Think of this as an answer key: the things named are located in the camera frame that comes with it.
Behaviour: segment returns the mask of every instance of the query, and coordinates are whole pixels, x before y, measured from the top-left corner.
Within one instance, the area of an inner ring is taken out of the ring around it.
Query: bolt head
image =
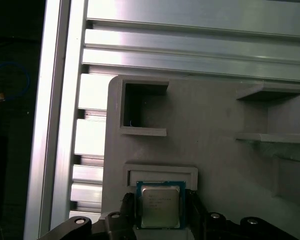
[[[75,221],[76,224],[83,224],[85,222],[85,220],[83,219],[78,219],[77,221]]]
[[[258,224],[258,221],[253,219],[253,218],[249,218],[247,221],[248,221],[249,224],[253,224],[253,225]]]
[[[212,214],[211,214],[211,217],[212,217],[213,219],[218,219],[218,218],[220,218],[220,215],[219,215],[218,213],[212,213]]]

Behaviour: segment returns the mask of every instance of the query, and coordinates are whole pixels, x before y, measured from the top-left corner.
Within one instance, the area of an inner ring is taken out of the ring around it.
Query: blue cable
[[[28,73],[28,71],[26,70],[26,68],[24,66],[22,66],[21,64],[19,64],[17,62],[7,61],[5,63],[0,64],[0,69],[5,67],[5,66],[8,66],[8,65],[13,65],[13,66],[16,66],[16,67],[20,68],[26,76],[27,83],[26,83],[25,88],[21,92],[19,92],[18,94],[13,95],[13,96],[9,96],[9,97],[5,97],[4,102],[11,101],[11,100],[14,100],[18,97],[21,97],[21,96],[25,95],[25,93],[28,91],[29,86],[30,86],[30,76],[29,76],[29,73]]]

